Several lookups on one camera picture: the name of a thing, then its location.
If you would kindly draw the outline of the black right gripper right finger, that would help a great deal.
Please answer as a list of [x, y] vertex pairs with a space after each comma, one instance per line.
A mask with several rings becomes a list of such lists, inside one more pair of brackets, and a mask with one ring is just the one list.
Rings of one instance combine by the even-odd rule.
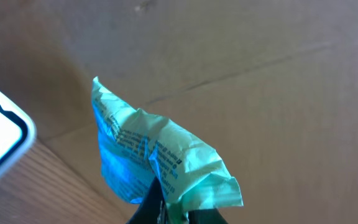
[[216, 208], [190, 211], [188, 218], [189, 224], [227, 224], [227, 221]]

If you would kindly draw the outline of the teal snack packet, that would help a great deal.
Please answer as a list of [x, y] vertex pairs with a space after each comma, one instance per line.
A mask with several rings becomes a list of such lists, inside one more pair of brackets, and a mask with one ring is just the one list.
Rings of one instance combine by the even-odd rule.
[[140, 204], [153, 181], [170, 223], [195, 210], [241, 207], [241, 190], [217, 151], [171, 119], [134, 109], [93, 79], [101, 174], [123, 201]]

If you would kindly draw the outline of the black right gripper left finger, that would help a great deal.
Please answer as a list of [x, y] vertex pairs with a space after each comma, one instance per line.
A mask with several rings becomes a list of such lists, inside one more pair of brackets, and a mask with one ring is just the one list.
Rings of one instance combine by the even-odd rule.
[[164, 203], [163, 192], [157, 178], [152, 181], [142, 203], [130, 218], [127, 224], [158, 224], [162, 205]]

